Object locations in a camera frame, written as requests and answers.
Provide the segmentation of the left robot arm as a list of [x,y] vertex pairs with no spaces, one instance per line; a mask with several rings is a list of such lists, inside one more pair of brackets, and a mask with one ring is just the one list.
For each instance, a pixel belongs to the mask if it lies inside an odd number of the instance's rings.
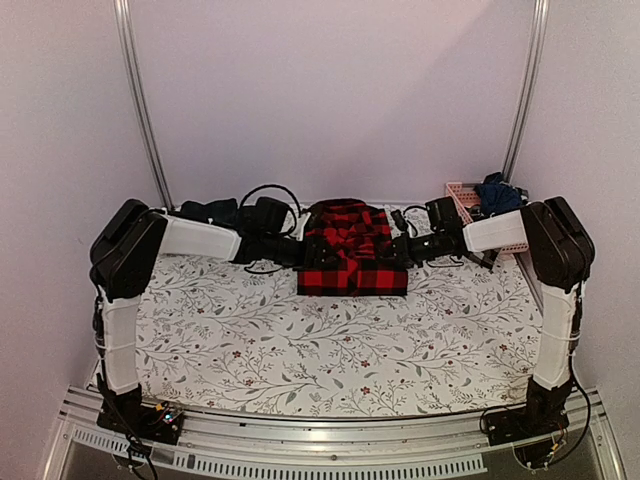
[[98,388],[106,398],[117,397],[108,412],[126,433],[141,433],[149,423],[146,408],[129,395],[140,390],[137,311],[158,257],[194,255],[239,265],[269,260],[285,268],[302,267],[312,210],[297,199],[267,197],[266,189],[255,188],[259,197],[253,204],[235,198],[186,201],[177,210],[128,199],[91,246]]

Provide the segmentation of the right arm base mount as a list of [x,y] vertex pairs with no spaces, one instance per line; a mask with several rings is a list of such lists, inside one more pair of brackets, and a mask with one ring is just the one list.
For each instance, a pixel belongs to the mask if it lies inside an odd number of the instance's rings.
[[527,394],[521,407],[491,407],[479,420],[491,446],[511,444],[516,461],[527,470],[546,469],[563,446],[569,426],[566,396],[544,391]]

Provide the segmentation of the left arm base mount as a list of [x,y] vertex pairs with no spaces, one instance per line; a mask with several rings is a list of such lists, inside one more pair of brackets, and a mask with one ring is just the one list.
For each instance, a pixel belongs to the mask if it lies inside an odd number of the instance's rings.
[[103,397],[97,425],[130,435],[133,439],[177,445],[183,426],[183,411],[168,402],[145,405],[138,390]]

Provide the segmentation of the red black plaid shirt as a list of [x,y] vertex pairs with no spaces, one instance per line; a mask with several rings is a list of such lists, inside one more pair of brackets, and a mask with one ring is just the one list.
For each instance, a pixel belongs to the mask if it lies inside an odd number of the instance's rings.
[[297,273],[303,296],[404,296],[408,271],[398,267],[391,247],[391,227],[384,209],[357,199],[324,200],[308,208],[304,242],[324,237],[340,256],[329,271]]

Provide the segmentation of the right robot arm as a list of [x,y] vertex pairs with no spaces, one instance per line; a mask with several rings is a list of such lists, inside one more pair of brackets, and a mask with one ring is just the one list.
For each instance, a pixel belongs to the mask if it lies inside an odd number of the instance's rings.
[[590,277],[595,247],[562,197],[529,203],[519,209],[464,224],[451,197],[426,203],[431,232],[413,235],[400,210],[391,217],[400,231],[393,239],[396,257],[407,267],[444,256],[466,257],[528,245],[541,284],[542,331],[537,363],[528,394],[571,388],[572,357],[579,343],[584,285]]

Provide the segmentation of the dark green plaid skirt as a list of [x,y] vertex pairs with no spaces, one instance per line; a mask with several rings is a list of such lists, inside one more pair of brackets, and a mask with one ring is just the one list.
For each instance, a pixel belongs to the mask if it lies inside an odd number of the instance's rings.
[[173,214],[179,218],[205,224],[231,228],[238,213],[238,202],[235,198],[214,200],[209,203],[185,201]]

